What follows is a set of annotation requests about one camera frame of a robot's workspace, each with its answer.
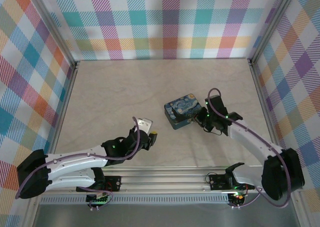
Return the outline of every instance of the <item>colorful plaid pattern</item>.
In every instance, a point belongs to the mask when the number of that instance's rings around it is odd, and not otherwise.
[[[292,0],[258,61],[274,128],[284,148],[297,150],[305,196],[320,212],[320,1]]]
[[[0,227],[18,226],[16,166],[48,150],[70,75],[31,0],[0,0]]]
[[[263,36],[265,35],[269,25],[270,25],[270,22],[272,21],[272,19],[275,17],[276,13],[277,13],[277,8],[279,7],[279,5],[281,4],[282,0],[275,0],[273,5],[272,5],[272,8],[267,16],[267,18],[265,19],[264,23],[263,23],[263,26],[259,32],[259,35],[258,37],[256,38],[255,42],[254,42],[254,45],[252,47],[252,50],[250,51],[250,54],[248,56],[248,59],[252,59],[255,52],[257,51],[257,48],[259,46],[259,44],[261,43],[262,41],[262,38]]]
[[[270,0],[43,0],[79,60],[242,58]]]

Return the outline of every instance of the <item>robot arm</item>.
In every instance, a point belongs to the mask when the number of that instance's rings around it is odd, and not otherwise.
[[[139,146],[149,150],[154,145],[157,134],[150,129],[152,121],[138,119],[140,133]],[[42,149],[33,151],[18,167],[18,181],[21,186],[33,170],[41,165],[47,165],[36,171],[26,182],[19,197],[28,199],[45,191],[64,187],[90,187],[98,190],[99,185],[105,185],[102,167],[123,163],[132,154],[138,140],[137,128],[129,131],[127,137],[107,140],[96,147],[64,154],[45,154]]]
[[[288,169],[291,191],[305,184],[299,157],[295,150],[282,149],[261,136],[258,138],[254,131],[249,131],[246,122],[239,114],[228,113],[221,95],[208,97],[205,102],[208,110],[203,107],[195,116],[196,122],[206,131],[211,132],[215,128],[239,142],[263,165],[261,168],[251,168],[244,163],[237,163],[227,168],[222,179],[226,181],[229,189],[236,189],[240,184],[248,184],[252,187],[263,188],[269,197],[279,200],[288,192],[288,184],[285,168],[276,152],[280,154]]]

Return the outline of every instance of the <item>metal panel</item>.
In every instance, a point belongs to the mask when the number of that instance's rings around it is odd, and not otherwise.
[[[227,204],[227,193],[198,194],[121,194],[114,193],[110,204],[133,205],[187,205],[187,204]],[[85,194],[59,194],[43,196],[40,205],[86,205]]]
[[[203,194],[235,193],[236,190],[210,190],[205,176],[214,172],[224,174],[226,167],[105,167],[105,176],[121,176],[124,194]],[[74,188],[50,190],[45,195],[78,195]]]
[[[33,227],[44,226],[298,227],[299,223],[292,203],[277,209],[258,198],[241,210],[222,204],[110,204],[97,212],[85,204],[39,205]]]

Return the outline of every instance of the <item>beige floor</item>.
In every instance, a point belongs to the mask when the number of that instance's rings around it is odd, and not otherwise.
[[[204,106],[217,87],[229,112],[258,133],[267,126],[245,59],[83,61],[79,66],[56,153],[88,149],[127,136],[132,116],[154,121],[158,132],[150,151],[123,166],[229,166],[259,162],[227,136],[204,132],[196,123],[173,130],[164,104],[193,93]]]

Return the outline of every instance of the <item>purple cable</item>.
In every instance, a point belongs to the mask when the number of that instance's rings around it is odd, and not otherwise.
[[[135,126],[136,126],[136,131],[137,131],[137,140],[136,140],[136,145],[135,145],[135,148],[134,150],[132,151],[132,153],[128,154],[127,156],[124,156],[124,157],[108,157],[108,156],[102,156],[102,155],[98,155],[98,154],[93,154],[93,153],[76,153],[76,154],[72,154],[72,155],[68,155],[68,156],[64,156],[64,157],[61,157],[61,158],[57,158],[57,159],[54,159],[54,160],[51,160],[49,161],[48,163],[44,163],[42,165],[40,165],[38,168],[34,169],[25,179],[24,181],[22,182],[22,184],[20,185],[16,195],[15,195],[15,199],[19,199],[20,197],[20,193],[22,191],[22,189],[25,187],[26,183],[28,182],[28,180],[31,178],[31,176],[37,172],[38,170],[48,166],[48,165],[51,165],[51,164],[56,164],[57,162],[59,161],[64,161],[64,160],[67,160],[67,159],[70,159],[70,158],[73,158],[73,157],[81,157],[81,156],[86,156],[86,157],[89,157],[89,156],[93,156],[93,157],[97,157],[97,158],[102,158],[102,159],[106,159],[106,160],[109,160],[109,161],[123,161],[123,160],[127,160],[129,158],[131,158],[132,156],[134,156],[137,151],[138,151],[138,148],[139,148],[139,144],[140,144],[140,129],[139,129],[139,125],[138,125],[138,121],[136,119],[136,117],[132,117],[134,123],[135,123]]]
[[[289,170],[288,170],[288,167],[284,161],[284,159],[281,157],[281,155],[278,153],[278,151],[275,150],[275,148],[273,148],[271,146],[271,144],[269,144],[267,141],[265,141],[262,137],[260,137],[258,134],[256,134],[254,131],[252,131],[251,129],[247,128],[246,126],[244,126],[243,124],[241,123],[238,123],[236,121],[234,121],[233,119],[230,119],[230,118],[226,118],[224,115],[222,115],[221,113],[219,113],[212,105],[211,101],[210,101],[210,94],[212,91],[218,91],[219,95],[221,96],[221,92],[219,89],[217,88],[212,88],[210,89],[209,93],[208,93],[208,103],[211,107],[211,109],[220,117],[226,119],[227,121],[230,121],[232,122],[233,124],[245,129],[246,131],[248,131],[249,133],[251,133],[253,136],[255,136],[258,140],[260,140],[262,143],[264,143],[271,151],[273,151],[276,156],[279,158],[282,166],[283,166],[283,169],[284,169],[284,172],[285,172],[285,177],[286,177],[286,182],[287,182],[287,186],[288,186],[288,190],[287,190],[287,196],[286,196],[286,200],[283,204],[276,204],[276,203],[273,203],[271,200],[269,200],[269,198],[267,196],[265,196],[264,194],[262,194],[261,190],[258,190],[258,188],[256,188],[256,190],[259,192],[260,195],[262,195],[271,205],[277,207],[277,208],[280,208],[280,209],[283,209],[285,207],[287,207],[287,205],[289,204],[289,201],[290,201],[290,198],[291,198],[291,180],[290,180],[290,174],[289,174]]]
[[[100,207],[96,207],[96,210],[99,211],[99,209],[105,207],[107,204],[110,203],[110,201],[112,201],[112,199],[114,198],[114,194],[109,191],[109,190],[98,190],[98,189],[91,189],[91,188],[85,188],[85,187],[80,187],[81,189],[83,189],[84,191],[90,191],[90,192],[97,192],[97,193],[107,193],[108,196],[111,196],[111,198],[106,202],[104,203],[103,205],[101,205]],[[91,210],[93,210],[93,207],[91,206],[92,204],[92,200],[89,202],[89,207]]]

